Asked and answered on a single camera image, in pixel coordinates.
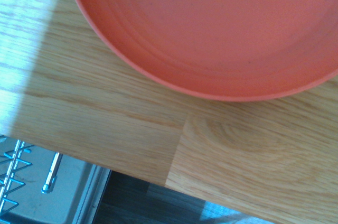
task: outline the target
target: dish drying rack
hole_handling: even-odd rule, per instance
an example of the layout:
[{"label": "dish drying rack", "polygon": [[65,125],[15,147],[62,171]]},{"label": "dish drying rack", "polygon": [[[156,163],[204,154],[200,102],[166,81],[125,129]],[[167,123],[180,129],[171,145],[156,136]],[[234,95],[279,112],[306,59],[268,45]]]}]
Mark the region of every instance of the dish drying rack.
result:
[{"label": "dish drying rack", "polygon": [[[5,140],[6,136],[0,135],[0,142]],[[18,139],[13,150],[5,152],[4,156],[0,156],[6,158],[5,160],[0,161],[0,165],[8,165],[7,172],[0,175],[0,223],[11,224],[10,222],[3,220],[2,216],[19,206],[18,202],[9,199],[8,196],[12,192],[17,191],[26,185],[26,183],[15,179],[15,174],[33,165],[31,162],[21,158],[23,152],[30,153],[31,148],[33,147],[34,145],[26,146],[24,141]],[[63,155],[60,153],[55,153],[45,185],[41,190],[42,193],[47,194],[53,191],[62,156]]]}]

